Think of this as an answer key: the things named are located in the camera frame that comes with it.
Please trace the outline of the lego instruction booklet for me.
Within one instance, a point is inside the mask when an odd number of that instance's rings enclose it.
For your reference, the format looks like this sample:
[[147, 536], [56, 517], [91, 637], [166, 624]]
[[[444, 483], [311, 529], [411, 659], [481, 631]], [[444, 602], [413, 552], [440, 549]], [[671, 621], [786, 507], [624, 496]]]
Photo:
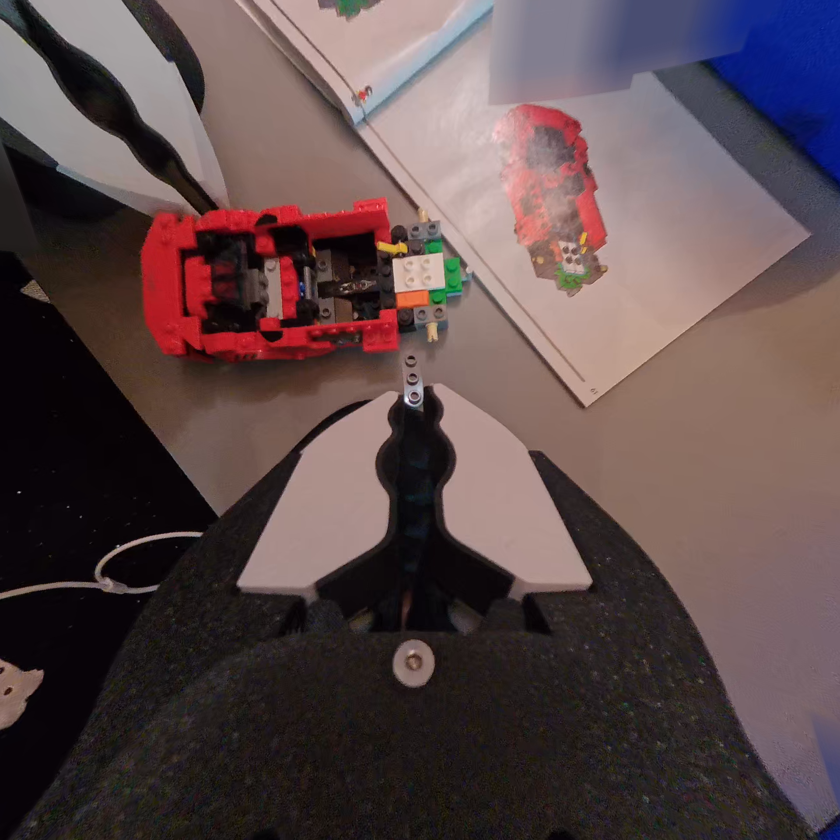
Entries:
[[492, 2], [238, 2], [584, 406], [809, 232], [651, 72], [490, 103]]

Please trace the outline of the large blue plastic bin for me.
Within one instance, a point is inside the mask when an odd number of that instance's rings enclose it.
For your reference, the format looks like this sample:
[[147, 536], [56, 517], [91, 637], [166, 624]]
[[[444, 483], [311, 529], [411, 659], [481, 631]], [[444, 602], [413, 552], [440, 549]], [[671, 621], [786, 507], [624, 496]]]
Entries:
[[839, 181], [839, 2], [778, 2], [717, 74]]

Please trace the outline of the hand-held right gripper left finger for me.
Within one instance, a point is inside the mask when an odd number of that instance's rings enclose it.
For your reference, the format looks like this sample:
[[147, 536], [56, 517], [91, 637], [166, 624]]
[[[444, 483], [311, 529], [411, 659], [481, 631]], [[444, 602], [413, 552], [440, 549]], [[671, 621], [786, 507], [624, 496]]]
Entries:
[[333, 423], [303, 450], [238, 578], [241, 592], [318, 597], [318, 584], [387, 534], [390, 497], [376, 457], [392, 436], [385, 392]]

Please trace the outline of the white perforated scrap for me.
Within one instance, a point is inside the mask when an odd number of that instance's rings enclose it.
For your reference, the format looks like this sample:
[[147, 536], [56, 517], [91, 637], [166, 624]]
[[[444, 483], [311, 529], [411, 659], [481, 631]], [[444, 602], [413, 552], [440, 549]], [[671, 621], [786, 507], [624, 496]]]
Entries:
[[1, 730], [11, 728], [25, 713], [28, 699], [43, 682], [45, 672], [25, 670], [1, 660]]

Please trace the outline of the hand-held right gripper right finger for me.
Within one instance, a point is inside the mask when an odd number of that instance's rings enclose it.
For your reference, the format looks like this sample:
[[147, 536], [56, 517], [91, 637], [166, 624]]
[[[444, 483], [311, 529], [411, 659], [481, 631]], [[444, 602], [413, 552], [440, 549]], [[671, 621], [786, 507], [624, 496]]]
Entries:
[[592, 576], [526, 446], [445, 385], [427, 388], [437, 585], [462, 602], [584, 592]]

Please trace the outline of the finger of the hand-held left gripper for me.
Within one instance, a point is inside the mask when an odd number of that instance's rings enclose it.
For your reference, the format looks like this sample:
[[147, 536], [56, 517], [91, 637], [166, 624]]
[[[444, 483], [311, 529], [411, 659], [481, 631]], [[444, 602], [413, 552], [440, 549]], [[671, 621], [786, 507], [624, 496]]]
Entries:
[[59, 174], [144, 214], [228, 207], [203, 96], [158, 3], [29, 3], [29, 142]]
[[201, 210], [194, 107], [135, 18], [3, 18], [2, 121], [58, 173], [144, 214]]

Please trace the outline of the red lego car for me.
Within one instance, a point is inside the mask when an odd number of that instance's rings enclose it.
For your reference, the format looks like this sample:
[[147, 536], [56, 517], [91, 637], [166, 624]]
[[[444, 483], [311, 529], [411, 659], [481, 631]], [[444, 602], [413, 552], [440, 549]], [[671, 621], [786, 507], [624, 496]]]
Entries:
[[445, 255], [438, 220], [393, 227], [384, 198], [339, 213], [161, 213], [141, 269], [144, 318], [162, 352], [226, 364], [392, 353], [414, 332], [434, 342], [470, 279]]

